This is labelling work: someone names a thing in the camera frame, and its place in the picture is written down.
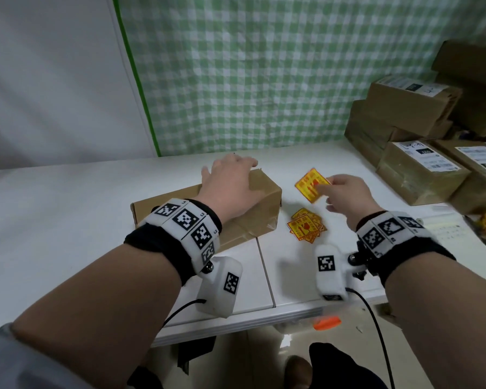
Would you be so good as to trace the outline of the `green checked cloth curtain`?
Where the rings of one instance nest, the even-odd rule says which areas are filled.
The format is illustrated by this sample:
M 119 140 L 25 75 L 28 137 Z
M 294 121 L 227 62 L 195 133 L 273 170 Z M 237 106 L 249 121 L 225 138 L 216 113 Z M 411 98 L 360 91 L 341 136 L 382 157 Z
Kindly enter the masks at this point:
M 157 156 L 343 138 L 379 78 L 433 80 L 486 0 L 112 0 Z

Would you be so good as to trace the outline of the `person's left hand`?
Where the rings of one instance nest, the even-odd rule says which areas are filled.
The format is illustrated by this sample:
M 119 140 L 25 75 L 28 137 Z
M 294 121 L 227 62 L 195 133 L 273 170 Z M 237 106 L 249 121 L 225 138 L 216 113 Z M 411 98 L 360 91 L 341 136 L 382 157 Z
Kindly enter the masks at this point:
M 250 171 L 258 166 L 253 157 L 241 157 L 234 153 L 215 160 L 209 169 L 211 178 L 202 186 L 195 200 L 205 204 L 221 224 L 245 214 L 264 199 L 262 190 L 249 187 Z

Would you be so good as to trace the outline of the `yellow red warning sticker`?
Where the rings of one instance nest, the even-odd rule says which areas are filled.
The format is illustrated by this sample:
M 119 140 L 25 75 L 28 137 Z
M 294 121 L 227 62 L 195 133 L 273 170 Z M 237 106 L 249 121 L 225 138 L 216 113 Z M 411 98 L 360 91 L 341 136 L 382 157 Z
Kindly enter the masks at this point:
M 318 185 L 331 185 L 331 182 L 322 176 L 315 168 L 311 168 L 300 180 L 298 180 L 294 187 L 307 199 L 311 204 L 314 204 L 320 198 L 317 190 Z

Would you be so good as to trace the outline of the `person's grey sleeve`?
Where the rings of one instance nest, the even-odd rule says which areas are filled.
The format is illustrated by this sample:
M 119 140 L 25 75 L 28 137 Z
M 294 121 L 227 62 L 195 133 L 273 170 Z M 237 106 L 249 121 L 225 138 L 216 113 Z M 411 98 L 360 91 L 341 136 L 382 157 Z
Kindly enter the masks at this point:
M 0 389 L 95 389 L 56 360 L 0 327 Z

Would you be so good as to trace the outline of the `flat brown cardboard box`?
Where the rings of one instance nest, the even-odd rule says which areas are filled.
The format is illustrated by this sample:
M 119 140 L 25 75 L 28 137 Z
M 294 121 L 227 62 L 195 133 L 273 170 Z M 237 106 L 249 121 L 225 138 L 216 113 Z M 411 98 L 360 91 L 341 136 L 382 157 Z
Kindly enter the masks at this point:
M 447 119 L 434 125 L 428 136 L 420 136 L 364 115 L 363 103 L 364 100 L 353 101 L 344 135 L 374 168 L 378 166 L 389 143 L 443 139 L 453 125 L 453 122 Z

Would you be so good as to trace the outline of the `orange plastic object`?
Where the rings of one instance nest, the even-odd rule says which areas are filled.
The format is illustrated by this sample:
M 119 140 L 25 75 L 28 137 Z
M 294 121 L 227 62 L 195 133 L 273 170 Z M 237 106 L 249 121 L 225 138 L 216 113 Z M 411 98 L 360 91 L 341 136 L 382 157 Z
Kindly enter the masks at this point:
M 325 331 L 342 324 L 338 316 L 322 316 L 313 321 L 312 327 L 316 331 Z

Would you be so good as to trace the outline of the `labelled taped cardboard box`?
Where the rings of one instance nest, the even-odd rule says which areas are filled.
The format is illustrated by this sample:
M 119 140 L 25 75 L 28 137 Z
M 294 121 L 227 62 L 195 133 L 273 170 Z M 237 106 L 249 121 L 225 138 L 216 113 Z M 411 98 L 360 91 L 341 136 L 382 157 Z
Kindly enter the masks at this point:
M 470 171 L 449 199 L 462 215 L 480 215 L 486 211 L 486 143 L 468 140 L 431 141 L 431 146 Z
M 470 171 L 419 140 L 389 143 L 376 174 L 410 206 L 446 203 Z

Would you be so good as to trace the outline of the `labelled brown cardboard box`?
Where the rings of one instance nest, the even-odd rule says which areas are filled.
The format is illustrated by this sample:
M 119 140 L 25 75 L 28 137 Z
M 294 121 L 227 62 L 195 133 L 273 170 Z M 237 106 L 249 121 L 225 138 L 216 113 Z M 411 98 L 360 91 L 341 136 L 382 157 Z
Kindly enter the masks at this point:
M 370 84 L 362 113 L 421 137 L 441 138 L 462 94 L 453 85 L 389 75 Z

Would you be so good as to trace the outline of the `plain brown cardboard box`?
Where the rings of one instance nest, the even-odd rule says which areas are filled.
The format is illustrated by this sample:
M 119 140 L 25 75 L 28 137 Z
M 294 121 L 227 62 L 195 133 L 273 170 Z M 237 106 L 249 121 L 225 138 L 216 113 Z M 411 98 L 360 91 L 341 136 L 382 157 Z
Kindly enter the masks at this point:
M 282 189 L 261 169 L 250 171 L 249 187 L 251 190 L 263 191 L 265 194 L 264 198 L 244 215 L 234 218 L 223 225 L 220 236 L 220 252 L 251 241 L 277 228 Z M 135 225 L 138 226 L 156 206 L 160 206 L 172 198 L 182 200 L 195 198 L 200 189 L 201 185 L 197 184 L 131 203 L 130 209 Z

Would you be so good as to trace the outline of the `person's right forearm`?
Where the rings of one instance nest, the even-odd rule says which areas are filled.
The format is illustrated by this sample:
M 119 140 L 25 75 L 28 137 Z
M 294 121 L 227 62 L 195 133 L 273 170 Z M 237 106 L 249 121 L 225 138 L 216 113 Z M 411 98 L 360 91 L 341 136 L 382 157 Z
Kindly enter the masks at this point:
M 486 389 L 486 279 L 425 253 L 399 265 L 384 287 L 434 389 Z

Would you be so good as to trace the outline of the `white marker wristband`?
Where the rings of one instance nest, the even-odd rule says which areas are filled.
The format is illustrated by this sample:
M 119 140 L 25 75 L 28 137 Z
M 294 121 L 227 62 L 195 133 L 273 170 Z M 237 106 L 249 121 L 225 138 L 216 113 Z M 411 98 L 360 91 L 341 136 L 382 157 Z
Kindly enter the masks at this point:
M 379 211 L 362 218 L 356 228 L 358 261 L 384 286 L 402 263 L 425 253 L 456 261 L 434 235 L 405 212 Z
M 155 207 L 126 236 L 124 244 L 164 255 L 184 286 L 218 252 L 221 231 L 219 217 L 207 205 L 172 198 Z

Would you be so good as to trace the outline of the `person's black trouser leg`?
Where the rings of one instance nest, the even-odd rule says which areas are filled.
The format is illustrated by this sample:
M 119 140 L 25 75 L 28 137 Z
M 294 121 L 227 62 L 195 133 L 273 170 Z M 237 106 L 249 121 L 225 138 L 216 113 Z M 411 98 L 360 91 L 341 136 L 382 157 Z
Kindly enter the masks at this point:
M 309 355 L 312 366 L 309 389 L 388 389 L 375 373 L 330 343 L 312 343 Z

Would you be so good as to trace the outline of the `pile of yellow stickers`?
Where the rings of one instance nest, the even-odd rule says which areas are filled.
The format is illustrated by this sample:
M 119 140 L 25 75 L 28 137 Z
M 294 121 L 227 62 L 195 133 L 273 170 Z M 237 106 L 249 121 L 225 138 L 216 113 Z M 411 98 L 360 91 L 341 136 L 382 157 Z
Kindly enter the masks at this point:
M 322 233 L 328 230 L 322 218 L 306 208 L 295 212 L 287 226 L 298 241 L 306 241 L 310 244 L 313 244 Z

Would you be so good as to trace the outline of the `person's right hand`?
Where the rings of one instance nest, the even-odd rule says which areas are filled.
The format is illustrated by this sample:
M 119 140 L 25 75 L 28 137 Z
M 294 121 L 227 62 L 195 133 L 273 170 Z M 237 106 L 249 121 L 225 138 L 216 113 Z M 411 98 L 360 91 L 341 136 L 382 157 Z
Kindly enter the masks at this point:
M 337 197 L 328 199 L 326 210 L 345 217 L 348 227 L 356 231 L 363 219 L 385 213 L 373 198 L 369 187 L 362 178 L 347 174 L 330 176 L 328 180 L 337 185 Z

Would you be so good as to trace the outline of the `white printed paper sheet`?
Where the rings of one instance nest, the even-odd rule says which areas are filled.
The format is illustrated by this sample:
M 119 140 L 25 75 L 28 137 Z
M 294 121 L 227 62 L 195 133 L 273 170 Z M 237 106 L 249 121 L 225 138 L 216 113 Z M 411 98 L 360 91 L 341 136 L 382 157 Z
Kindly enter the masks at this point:
M 486 244 L 458 214 L 419 218 L 463 266 L 486 279 Z

